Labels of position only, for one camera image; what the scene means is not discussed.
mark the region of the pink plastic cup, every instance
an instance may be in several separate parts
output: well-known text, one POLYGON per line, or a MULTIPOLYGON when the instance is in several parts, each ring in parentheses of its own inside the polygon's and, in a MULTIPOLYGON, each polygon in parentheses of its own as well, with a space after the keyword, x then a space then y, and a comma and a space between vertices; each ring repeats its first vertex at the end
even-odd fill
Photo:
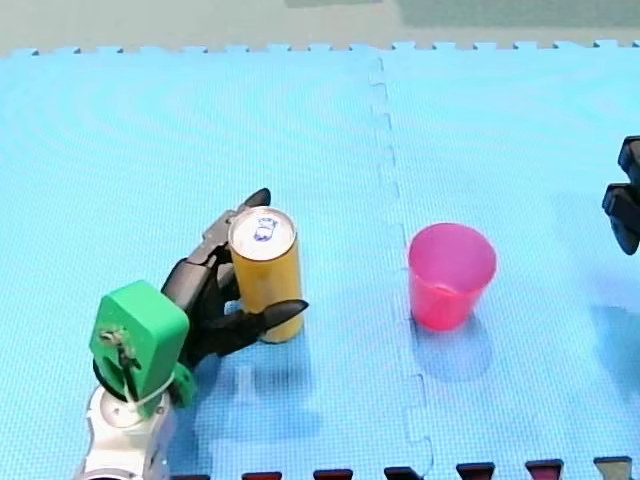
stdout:
POLYGON ((409 303, 428 330, 453 330, 470 316, 496 272, 496 253, 476 230, 439 223, 416 234, 409 247, 409 303))

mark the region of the can lid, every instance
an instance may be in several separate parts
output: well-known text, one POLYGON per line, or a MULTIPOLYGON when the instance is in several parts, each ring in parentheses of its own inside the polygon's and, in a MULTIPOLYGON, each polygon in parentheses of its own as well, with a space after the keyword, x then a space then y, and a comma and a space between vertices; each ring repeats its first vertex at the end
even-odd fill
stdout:
POLYGON ((229 228, 229 244, 249 260, 273 260, 285 254, 296 239, 293 221, 272 207, 248 208, 229 228))

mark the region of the blue foam mat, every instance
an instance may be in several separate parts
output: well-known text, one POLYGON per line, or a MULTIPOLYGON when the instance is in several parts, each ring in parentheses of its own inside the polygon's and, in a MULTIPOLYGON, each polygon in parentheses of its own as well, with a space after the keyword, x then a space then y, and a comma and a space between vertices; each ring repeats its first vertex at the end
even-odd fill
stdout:
POLYGON ((500 480, 560 458, 595 480, 594 457, 637 457, 638 274, 600 200, 637 133, 640 49, 598 46, 0 59, 0 477, 70 477, 100 296, 159 286, 265 185, 301 232, 305 331, 202 365, 176 473, 493 462, 500 480), (404 252, 438 221, 485 232, 500 264, 473 321, 429 337, 404 252))

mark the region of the blue logo on can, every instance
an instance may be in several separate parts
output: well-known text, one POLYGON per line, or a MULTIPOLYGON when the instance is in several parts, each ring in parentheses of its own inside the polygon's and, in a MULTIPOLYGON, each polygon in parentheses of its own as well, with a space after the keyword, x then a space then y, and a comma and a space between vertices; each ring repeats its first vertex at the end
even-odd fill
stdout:
POLYGON ((262 217, 258 219, 258 227, 253 234, 256 242, 268 242, 273 237, 273 231, 276 229, 278 222, 271 217, 262 217))

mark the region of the yellow can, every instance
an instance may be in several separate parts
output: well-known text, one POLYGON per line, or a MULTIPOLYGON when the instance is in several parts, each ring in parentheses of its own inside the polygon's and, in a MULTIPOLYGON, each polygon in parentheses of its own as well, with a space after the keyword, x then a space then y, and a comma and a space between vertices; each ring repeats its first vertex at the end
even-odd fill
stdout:
MULTIPOLYGON (((272 207, 242 211, 229 228, 229 248, 240 297, 248 312, 259 313, 283 300, 302 300, 298 233, 285 213, 272 207)), ((302 328, 303 316, 269 330, 262 340, 282 343, 302 328)))

